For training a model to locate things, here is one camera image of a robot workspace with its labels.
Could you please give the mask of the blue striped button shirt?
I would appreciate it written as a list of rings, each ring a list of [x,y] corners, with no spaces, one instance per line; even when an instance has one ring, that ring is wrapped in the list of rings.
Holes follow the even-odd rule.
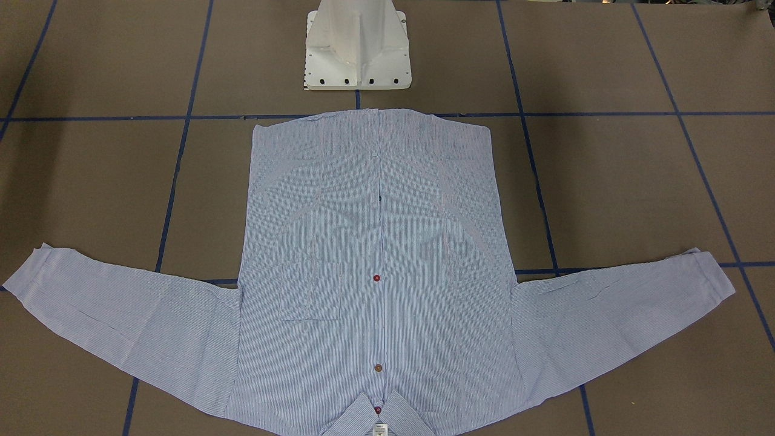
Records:
[[[4,288],[122,371],[280,435],[476,430],[734,294],[697,248],[519,282],[490,130],[412,110],[254,128],[234,289],[50,245]]]

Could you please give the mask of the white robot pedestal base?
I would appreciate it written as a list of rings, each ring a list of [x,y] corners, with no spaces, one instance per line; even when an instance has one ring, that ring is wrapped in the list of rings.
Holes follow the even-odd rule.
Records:
[[[305,47],[305,90],[412,85],[407,19],[391,1],[322,1],[307,14]]]

